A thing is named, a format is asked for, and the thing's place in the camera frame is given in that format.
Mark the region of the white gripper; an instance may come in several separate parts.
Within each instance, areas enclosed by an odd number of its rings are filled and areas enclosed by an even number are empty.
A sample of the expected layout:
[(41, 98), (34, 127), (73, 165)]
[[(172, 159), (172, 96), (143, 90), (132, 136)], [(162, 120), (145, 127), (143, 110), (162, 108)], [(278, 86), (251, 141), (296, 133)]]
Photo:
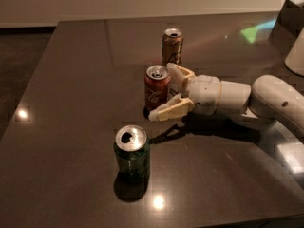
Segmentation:
[(151, 122), (181, 118), (192, 110), (201, 115), (216, 112), (221, 90), (219, 78), (196, 76), (192, 70), (174, 63), (168, 63), (166, 67), (171, 76), (170, 93), (175, 96), (149, 113), (148, 119)]

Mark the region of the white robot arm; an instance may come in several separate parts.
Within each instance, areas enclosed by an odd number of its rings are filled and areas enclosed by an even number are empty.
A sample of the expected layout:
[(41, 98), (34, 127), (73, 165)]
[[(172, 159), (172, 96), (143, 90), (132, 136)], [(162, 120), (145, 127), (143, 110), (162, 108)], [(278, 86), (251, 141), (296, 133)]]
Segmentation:
[(304, 96), (276, 76), (263, 75), (247, 85), (213, 76), (197, 76), (190, 69), (173, 63), (169, 63), (167, 69), (172, 77), (169, 88), (174, 96), (150, 111), (150, 121), (177, 119), (190, 112), (223, 115), (256, 130), (278, 121), (304, 142)]

